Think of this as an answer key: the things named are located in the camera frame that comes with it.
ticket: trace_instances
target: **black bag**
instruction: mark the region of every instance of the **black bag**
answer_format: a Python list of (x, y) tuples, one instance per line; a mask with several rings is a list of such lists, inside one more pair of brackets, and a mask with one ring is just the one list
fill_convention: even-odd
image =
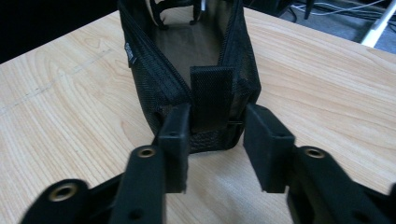
[(242, 1), (120, 0), (119, 10), (151, 130), (189, 103), (191, 153), (234, 147), (245, 107), (261, 91)]

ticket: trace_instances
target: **floor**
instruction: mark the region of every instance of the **floor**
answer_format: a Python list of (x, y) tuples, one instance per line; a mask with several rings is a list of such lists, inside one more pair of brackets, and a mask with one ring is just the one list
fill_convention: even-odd
[[(346, 2), (339, 0), (317, 0), (316, 4), (320, 6), (320, 4), (318, 3), (327, 3), (343, 8), (359, 7), (364, 5), (363, 3)], [(304, 4), (295, 3), (294, 5), (296, 7), (292, 7), (292, 10), (295, 13), (296, 17), (294, 17), (292, 12), (288, 10), (280, 18), (286, 21), (296, 20), (296, 23), (302, 26), (310, 27), (312, 29), (319, 30), (327, 34), (336, 35), (358, 43), (362, 41), (365, 34), (370, 29), (371, 25), (375, 22), (340, 14), (331, 14), (324, 16), (314, 15), (312, 13), (325, 13), (323, 11), (315, 9), (311, 11), (311, 15), (309, 16), (308, 20), (305, 20), (304, 13), (301, 11), (304, 10)], [(358, 10), (373, 11), (374, 13), (371, 13), (371, 15), (380, 15), (377, 13), (382, 13), (385, 10), (384, 7), (386, 7), (386, 5), (380, 5), (380, 7), (359, 8)], [(369, 12), (363, 12), (362, 15), (369, 15)], [(396, 24), (395, 15), (392, 19), (394, 20), (392, 21), (392, 23)], [(379, 38), (377, 44), (375, 45), (375, 48), (396, 54), (396, 25), (388, 25), (384, 33)]]
[[(346, 2), (346, 0), (317, 0), (318, 3), (323, 1), (339, 7), (361, 5), (357, 5), (356, 2)], [(295, 3), (295, 5), (302, 6), (293, 9), (296, 17), (290, 10), (287, 10), (280, 18), (296, 21), (303, 26), (355, 42), (362, 40), (373, 23), (373, 21), (339, 14), (311, 15), (308, 20), (304, 20), (304, 13), (300, 11), (304, 10), (304, 3)], [(0, 0), (0, 63), (50, 42), (116, 9), (117, 0)], [(371, 7), (364, 10), (369, 9), (376, 10), (376, 13), (384, 11), (382, 7)], [(388, 27), (375, 47), (396, 54), (395, 37), (396, 33)]]

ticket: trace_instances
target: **white cable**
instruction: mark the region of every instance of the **white cable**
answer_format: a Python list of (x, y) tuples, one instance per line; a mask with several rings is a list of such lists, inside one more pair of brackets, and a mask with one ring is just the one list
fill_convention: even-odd
[[(363, 7), (369, 7), (369, 6), (378, 4), (378, 3), (380, 3), (380, 2), (384, 2), (384, 1), (385, 1), (385, 0), (378, 0), (378, 1), (375, 1), (375, 2), (370, 3), (370, 4), (367, 4), (367, 5), (363, 5), (363, 6), (359, 6), (359, 7), (348, 7), (348, 8), (336, 7), (336, 6), (327, 4), (327, 3), (315, 3), (315, 5), (326, 5), (326, 6), (331, 6), (331, 7), (335, 7), (335, 8), (340, 8), (341, 10), (336, 10), (336, 11), (333, 11), (333, 12), (326, 12), (326, 13), (311, 13), (311, 15), (326, 16), (326, 15), (331, 15), (331, 14), (335, 14), (335, 13), (343, 12), (343, 11), (358, 11), (358, 10), (355, 10), (355, 9), (363, 8)], [(295, 9), (297, 9), (297, 10), (300, 10), (300, 11), (302, 11), (302, 12), (305, 12), (305, 10), (302, 9), (302, 7), (305, 7), (305, 5), (300, 5), (300, 6), (295, 6), (295, 5), (293, 5), (293, 6), (291, 6), (291, 7), (295, 8)]]

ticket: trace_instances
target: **light wood tabletop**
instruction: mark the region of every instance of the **light wood tabletop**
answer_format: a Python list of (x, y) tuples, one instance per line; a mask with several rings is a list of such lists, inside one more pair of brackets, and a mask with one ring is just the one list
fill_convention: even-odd
[[(369, 188), (396, 182), (396, 55), (249, 9), (258, 101)], [(153, 138), (123, 49), (119, 12), (0, 65), (0, 222), (17, 223), (46, 187), (91, 187)], [(261, 192), (242, 143), (192, 155), (168, 223), (291, 223), (285, 194)]]

